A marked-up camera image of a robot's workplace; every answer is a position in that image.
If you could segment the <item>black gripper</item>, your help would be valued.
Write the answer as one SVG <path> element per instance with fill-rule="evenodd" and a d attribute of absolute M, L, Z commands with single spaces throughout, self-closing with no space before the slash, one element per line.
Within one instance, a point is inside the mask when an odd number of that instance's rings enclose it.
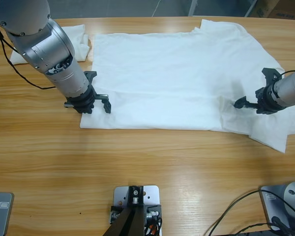
<path fill-rule="evenodd" d="M 250 103 L 247 101 L 246 96 L 238 99 L 234 103 L 234 107 L 237 109 L 242 108 L 252 108 L 257 109 L 257 114 L 274 114 L 280 110 L 285 109 L 285 107 L 279 105 L 272 97 L 273 91 L 272 86 L 263 87 L 255 92 L 257 103 Z"/>
<path fill-rule="evenodd" d="M 94 108 L 95 100 L 100 100 L 107 114 L 111 113 L 111 103 L 107 94 L 98 94 L 93 86 L 88 86 L 88 89 L 78 97 L 68 97 L 64 103 L 65 108 L 73 108 L 80 114 L 91 114 Z"/>

